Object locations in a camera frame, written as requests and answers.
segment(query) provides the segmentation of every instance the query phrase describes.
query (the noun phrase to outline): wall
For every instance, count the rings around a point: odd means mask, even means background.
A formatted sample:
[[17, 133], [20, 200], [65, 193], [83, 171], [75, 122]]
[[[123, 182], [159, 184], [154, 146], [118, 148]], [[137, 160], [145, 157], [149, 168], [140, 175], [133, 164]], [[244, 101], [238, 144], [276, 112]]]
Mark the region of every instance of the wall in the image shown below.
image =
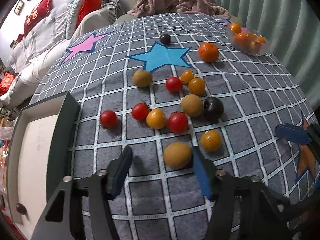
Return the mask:
[[[41, 0], [23, 1], [25, 2], [25, 5], [21, 14], [18, 16], [13, 12], [15, 5], [0, 28], [0, 58], [5, 66], [8, 66], [8, 59], [12, 54], [12, 49], [10, 48], [11, 42], [17, 39], [19, 33], [23, 33], [26, 16]], [[53, 0], [53, 6], [59, 6], [64, 1], [65, 0]]]

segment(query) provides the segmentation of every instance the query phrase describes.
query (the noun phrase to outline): table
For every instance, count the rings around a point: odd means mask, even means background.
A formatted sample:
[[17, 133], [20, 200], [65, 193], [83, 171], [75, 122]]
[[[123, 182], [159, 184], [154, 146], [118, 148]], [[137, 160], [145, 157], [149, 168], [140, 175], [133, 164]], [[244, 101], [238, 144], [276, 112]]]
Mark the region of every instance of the table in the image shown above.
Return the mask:
[[[211, 129], [219, 131], [223, 142], [218, 152], [206, 156], [219, 169], [235, 176], [258, 175], [292, 203], [310, 194], [310, 172], [296, 182], [298, 146], [275, 137], [274, 128], [284, 122], [301, 125], [302, 115], [316, 122], [315, 115], [275, 56], [249, 56], [231, 46], [227, 22], [206, 15], [163, 14], [88, 33], [49, 69], [30, 102], [68, 90], [81, 105], [69, 148], [75, 178], [106, 168], [125, 145], [132, 147], [134, 159], [124, 190], [110, 202], [121, 240], [202, 239], [214, 203], [201, 195], [192, 167], [178, 171], [166, 167], [163, 151], [176, 141], [198, 145], [200, 136]], [[168, 77], [186, 70], [180, 66], [156, 70], [148, 88], [132, 83], [132, 75], [143, 68], [143, 62], [127, 56], [148, 51], [162, 33], [171, 35], [169, 48], [191, 48], [184, 59], [206, 82], [202, 99], [215, 96], [224, 104], [219, 123], [208, 123], [200, 116], [191, 119], [187, 132], [176, 136], [168, 128], [155, 131], [132, 118], [133, 106], [141, 101], [163, 109], [169, 117], [180, 110], [181, 98], [188, 94], [185, 87], [178, 94], [165, 88]], [[204, 63], [198, 55], [205, 41], [219, 48], [214, 64]], [[115, 130], [99, 125], [100, 113], [106, 109], [115, 111], [120, 120]], [[319, 176], [318, 164], [315, 174]], [[92, 239], [88, 200], [83, 200], [87, 239]], [[239, 228], [238, 211], [236, 207], [233, 239]]]

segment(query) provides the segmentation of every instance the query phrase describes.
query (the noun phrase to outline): red pillow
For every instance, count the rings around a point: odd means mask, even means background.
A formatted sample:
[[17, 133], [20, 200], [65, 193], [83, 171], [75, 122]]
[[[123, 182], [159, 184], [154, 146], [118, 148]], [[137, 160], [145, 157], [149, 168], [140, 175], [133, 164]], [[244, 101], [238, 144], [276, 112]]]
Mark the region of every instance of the red pillow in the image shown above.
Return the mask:
[[18, 38], [17, 38], [17, 43], [19, 43], [20, 41], [22, 41], [23, 37], [24, 37], [24, 34], [19, 34], [19, 35], [18, 35]]
[[32, 30], [38, 22], [50, 13], [52, 7], [52, 0], [42, 0], [36, 7], [33, 8], [31, 13], [26, 17], [24, 23], [24, 36]]
[[83, 20], [83, 18], [101, 7], [101, 1], [102, 0], [84, 0], [82, 7], [80, 8], [79, 14], [78, 14], [78, 21], [77, 21], [77, 27]]
[[0, 96], [4, 95], [9, 90], [11, 83], [15, 77], [16, 77], [15, 74], [11, 74], [9, 72], [6, 72], [4, 74], [4, 78], [0, 83]]

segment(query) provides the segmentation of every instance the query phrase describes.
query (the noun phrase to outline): pink star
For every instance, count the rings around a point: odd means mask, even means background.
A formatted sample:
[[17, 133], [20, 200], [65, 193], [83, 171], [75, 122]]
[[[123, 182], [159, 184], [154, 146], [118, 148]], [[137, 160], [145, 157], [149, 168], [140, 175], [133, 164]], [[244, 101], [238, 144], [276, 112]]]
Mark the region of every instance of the pink star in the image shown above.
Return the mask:
[[79, 52], [94, 52], [94, 48], [96, 47], [97, 41], [101, 40], [105, 36], [107, 36], [110, 33], [106, 33], [103, 35], [96, 36], [96, 33], [94, 32], [92, 35], [90, 35], [88, 38], [86, 38], [83, 42], [79, 43], [76, 46], [69, 47], [66, 49], [66, 51], [70, 52], [69, 56], [66, 57], [66, 59], [61, 63], [65, 63], [69, 59], [71, 59], [75, 54]]

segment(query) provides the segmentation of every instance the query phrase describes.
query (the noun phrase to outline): blue star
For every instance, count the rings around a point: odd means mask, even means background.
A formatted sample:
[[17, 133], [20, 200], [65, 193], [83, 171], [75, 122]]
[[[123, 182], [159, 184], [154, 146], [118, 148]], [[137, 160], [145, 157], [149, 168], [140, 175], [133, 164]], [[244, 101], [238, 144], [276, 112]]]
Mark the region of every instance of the blue star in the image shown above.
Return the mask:
[[165, 65], [193, 68], [183, 59], [183, 56], [186, 55], [190, 49], [191, 48], [170, 49], [158, 42], [155, 42], [148, 52], [143, 52], [128, 57], [144, 61], [145, 63], [143, 70], [150, 71], [151, 73]]

